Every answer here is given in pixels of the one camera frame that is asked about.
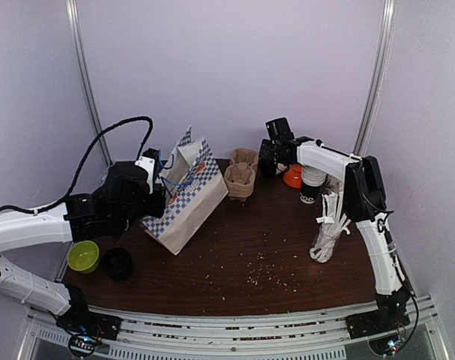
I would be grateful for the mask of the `stack of black cup lids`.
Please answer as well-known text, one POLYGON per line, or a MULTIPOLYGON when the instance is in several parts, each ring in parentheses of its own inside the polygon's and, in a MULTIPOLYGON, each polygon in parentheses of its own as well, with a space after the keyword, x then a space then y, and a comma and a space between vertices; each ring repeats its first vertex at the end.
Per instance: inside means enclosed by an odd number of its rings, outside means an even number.
POLYGON ((134 271, 130 253, 122 247, 109 249, 102 257, 101 264, 107 276, 113 281, 125 281, 134 271))

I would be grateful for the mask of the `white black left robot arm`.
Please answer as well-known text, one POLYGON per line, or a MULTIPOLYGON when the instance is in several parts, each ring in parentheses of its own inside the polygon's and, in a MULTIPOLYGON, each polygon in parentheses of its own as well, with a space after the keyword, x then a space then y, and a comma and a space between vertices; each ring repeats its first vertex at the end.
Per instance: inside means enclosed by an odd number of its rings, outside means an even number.
POLYGON ((56 316, 79 333, 91 331, 94 314, 82 291, 54 283, 13 264, 3 253, 32 245, 77 243, 110 236, 115 241, 145 216, 161 218, 166 190, 159 164, 149 157, 115 163, 93 193, 68 195, 59 203, 0 214, 0 293, 56 316))

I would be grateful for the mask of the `stack of paper cups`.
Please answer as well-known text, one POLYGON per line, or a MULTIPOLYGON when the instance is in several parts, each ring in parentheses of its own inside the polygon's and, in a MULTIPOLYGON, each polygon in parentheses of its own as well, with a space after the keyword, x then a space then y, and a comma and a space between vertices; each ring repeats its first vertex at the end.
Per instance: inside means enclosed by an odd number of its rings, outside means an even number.
POLYGON ((300 201, 312 204, 325 183, 327 174, 311 166, 302 166, 300 201))

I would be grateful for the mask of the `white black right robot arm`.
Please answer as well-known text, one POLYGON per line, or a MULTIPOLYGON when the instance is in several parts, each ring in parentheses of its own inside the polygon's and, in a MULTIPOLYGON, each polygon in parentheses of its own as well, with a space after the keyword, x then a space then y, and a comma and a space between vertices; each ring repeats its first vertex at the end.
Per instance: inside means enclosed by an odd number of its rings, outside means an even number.
POLYGON ((415 296, 406 283, 391 237, 382 174, 373 156, 358 157, 326 147, 320 140, 264 139, 260 145, 261 174, 273 177, 278 165, 300 164, 309 173, 334 177, 343 186, 342 211, 355 223, 367 248, 376 284, 376 310, 348 316, 350 331, 367 334, 410 323, 406 305, 415 296))

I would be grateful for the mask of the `blue checkered paper bag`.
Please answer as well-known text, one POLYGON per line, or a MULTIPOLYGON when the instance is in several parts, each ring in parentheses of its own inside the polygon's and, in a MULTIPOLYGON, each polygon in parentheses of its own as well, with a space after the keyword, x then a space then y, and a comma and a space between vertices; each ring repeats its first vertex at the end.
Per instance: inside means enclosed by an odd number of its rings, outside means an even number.
POLYGON ((171 254, 177 255, 228 194, 212 150, 201 136, 192 138, 192 127, 177 141, 160 183, 166 186, 163 216, 146 216, 141 227, 171 254))

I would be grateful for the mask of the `single white paper cup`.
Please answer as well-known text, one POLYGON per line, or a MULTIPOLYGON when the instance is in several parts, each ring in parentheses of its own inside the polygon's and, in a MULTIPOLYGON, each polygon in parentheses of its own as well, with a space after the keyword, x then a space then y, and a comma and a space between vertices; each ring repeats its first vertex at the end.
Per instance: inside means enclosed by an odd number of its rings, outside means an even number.
POLYGON ((260 158, 259 170, 264 178, 272 179, 277 174, 276 162, 270 158, 260 158))

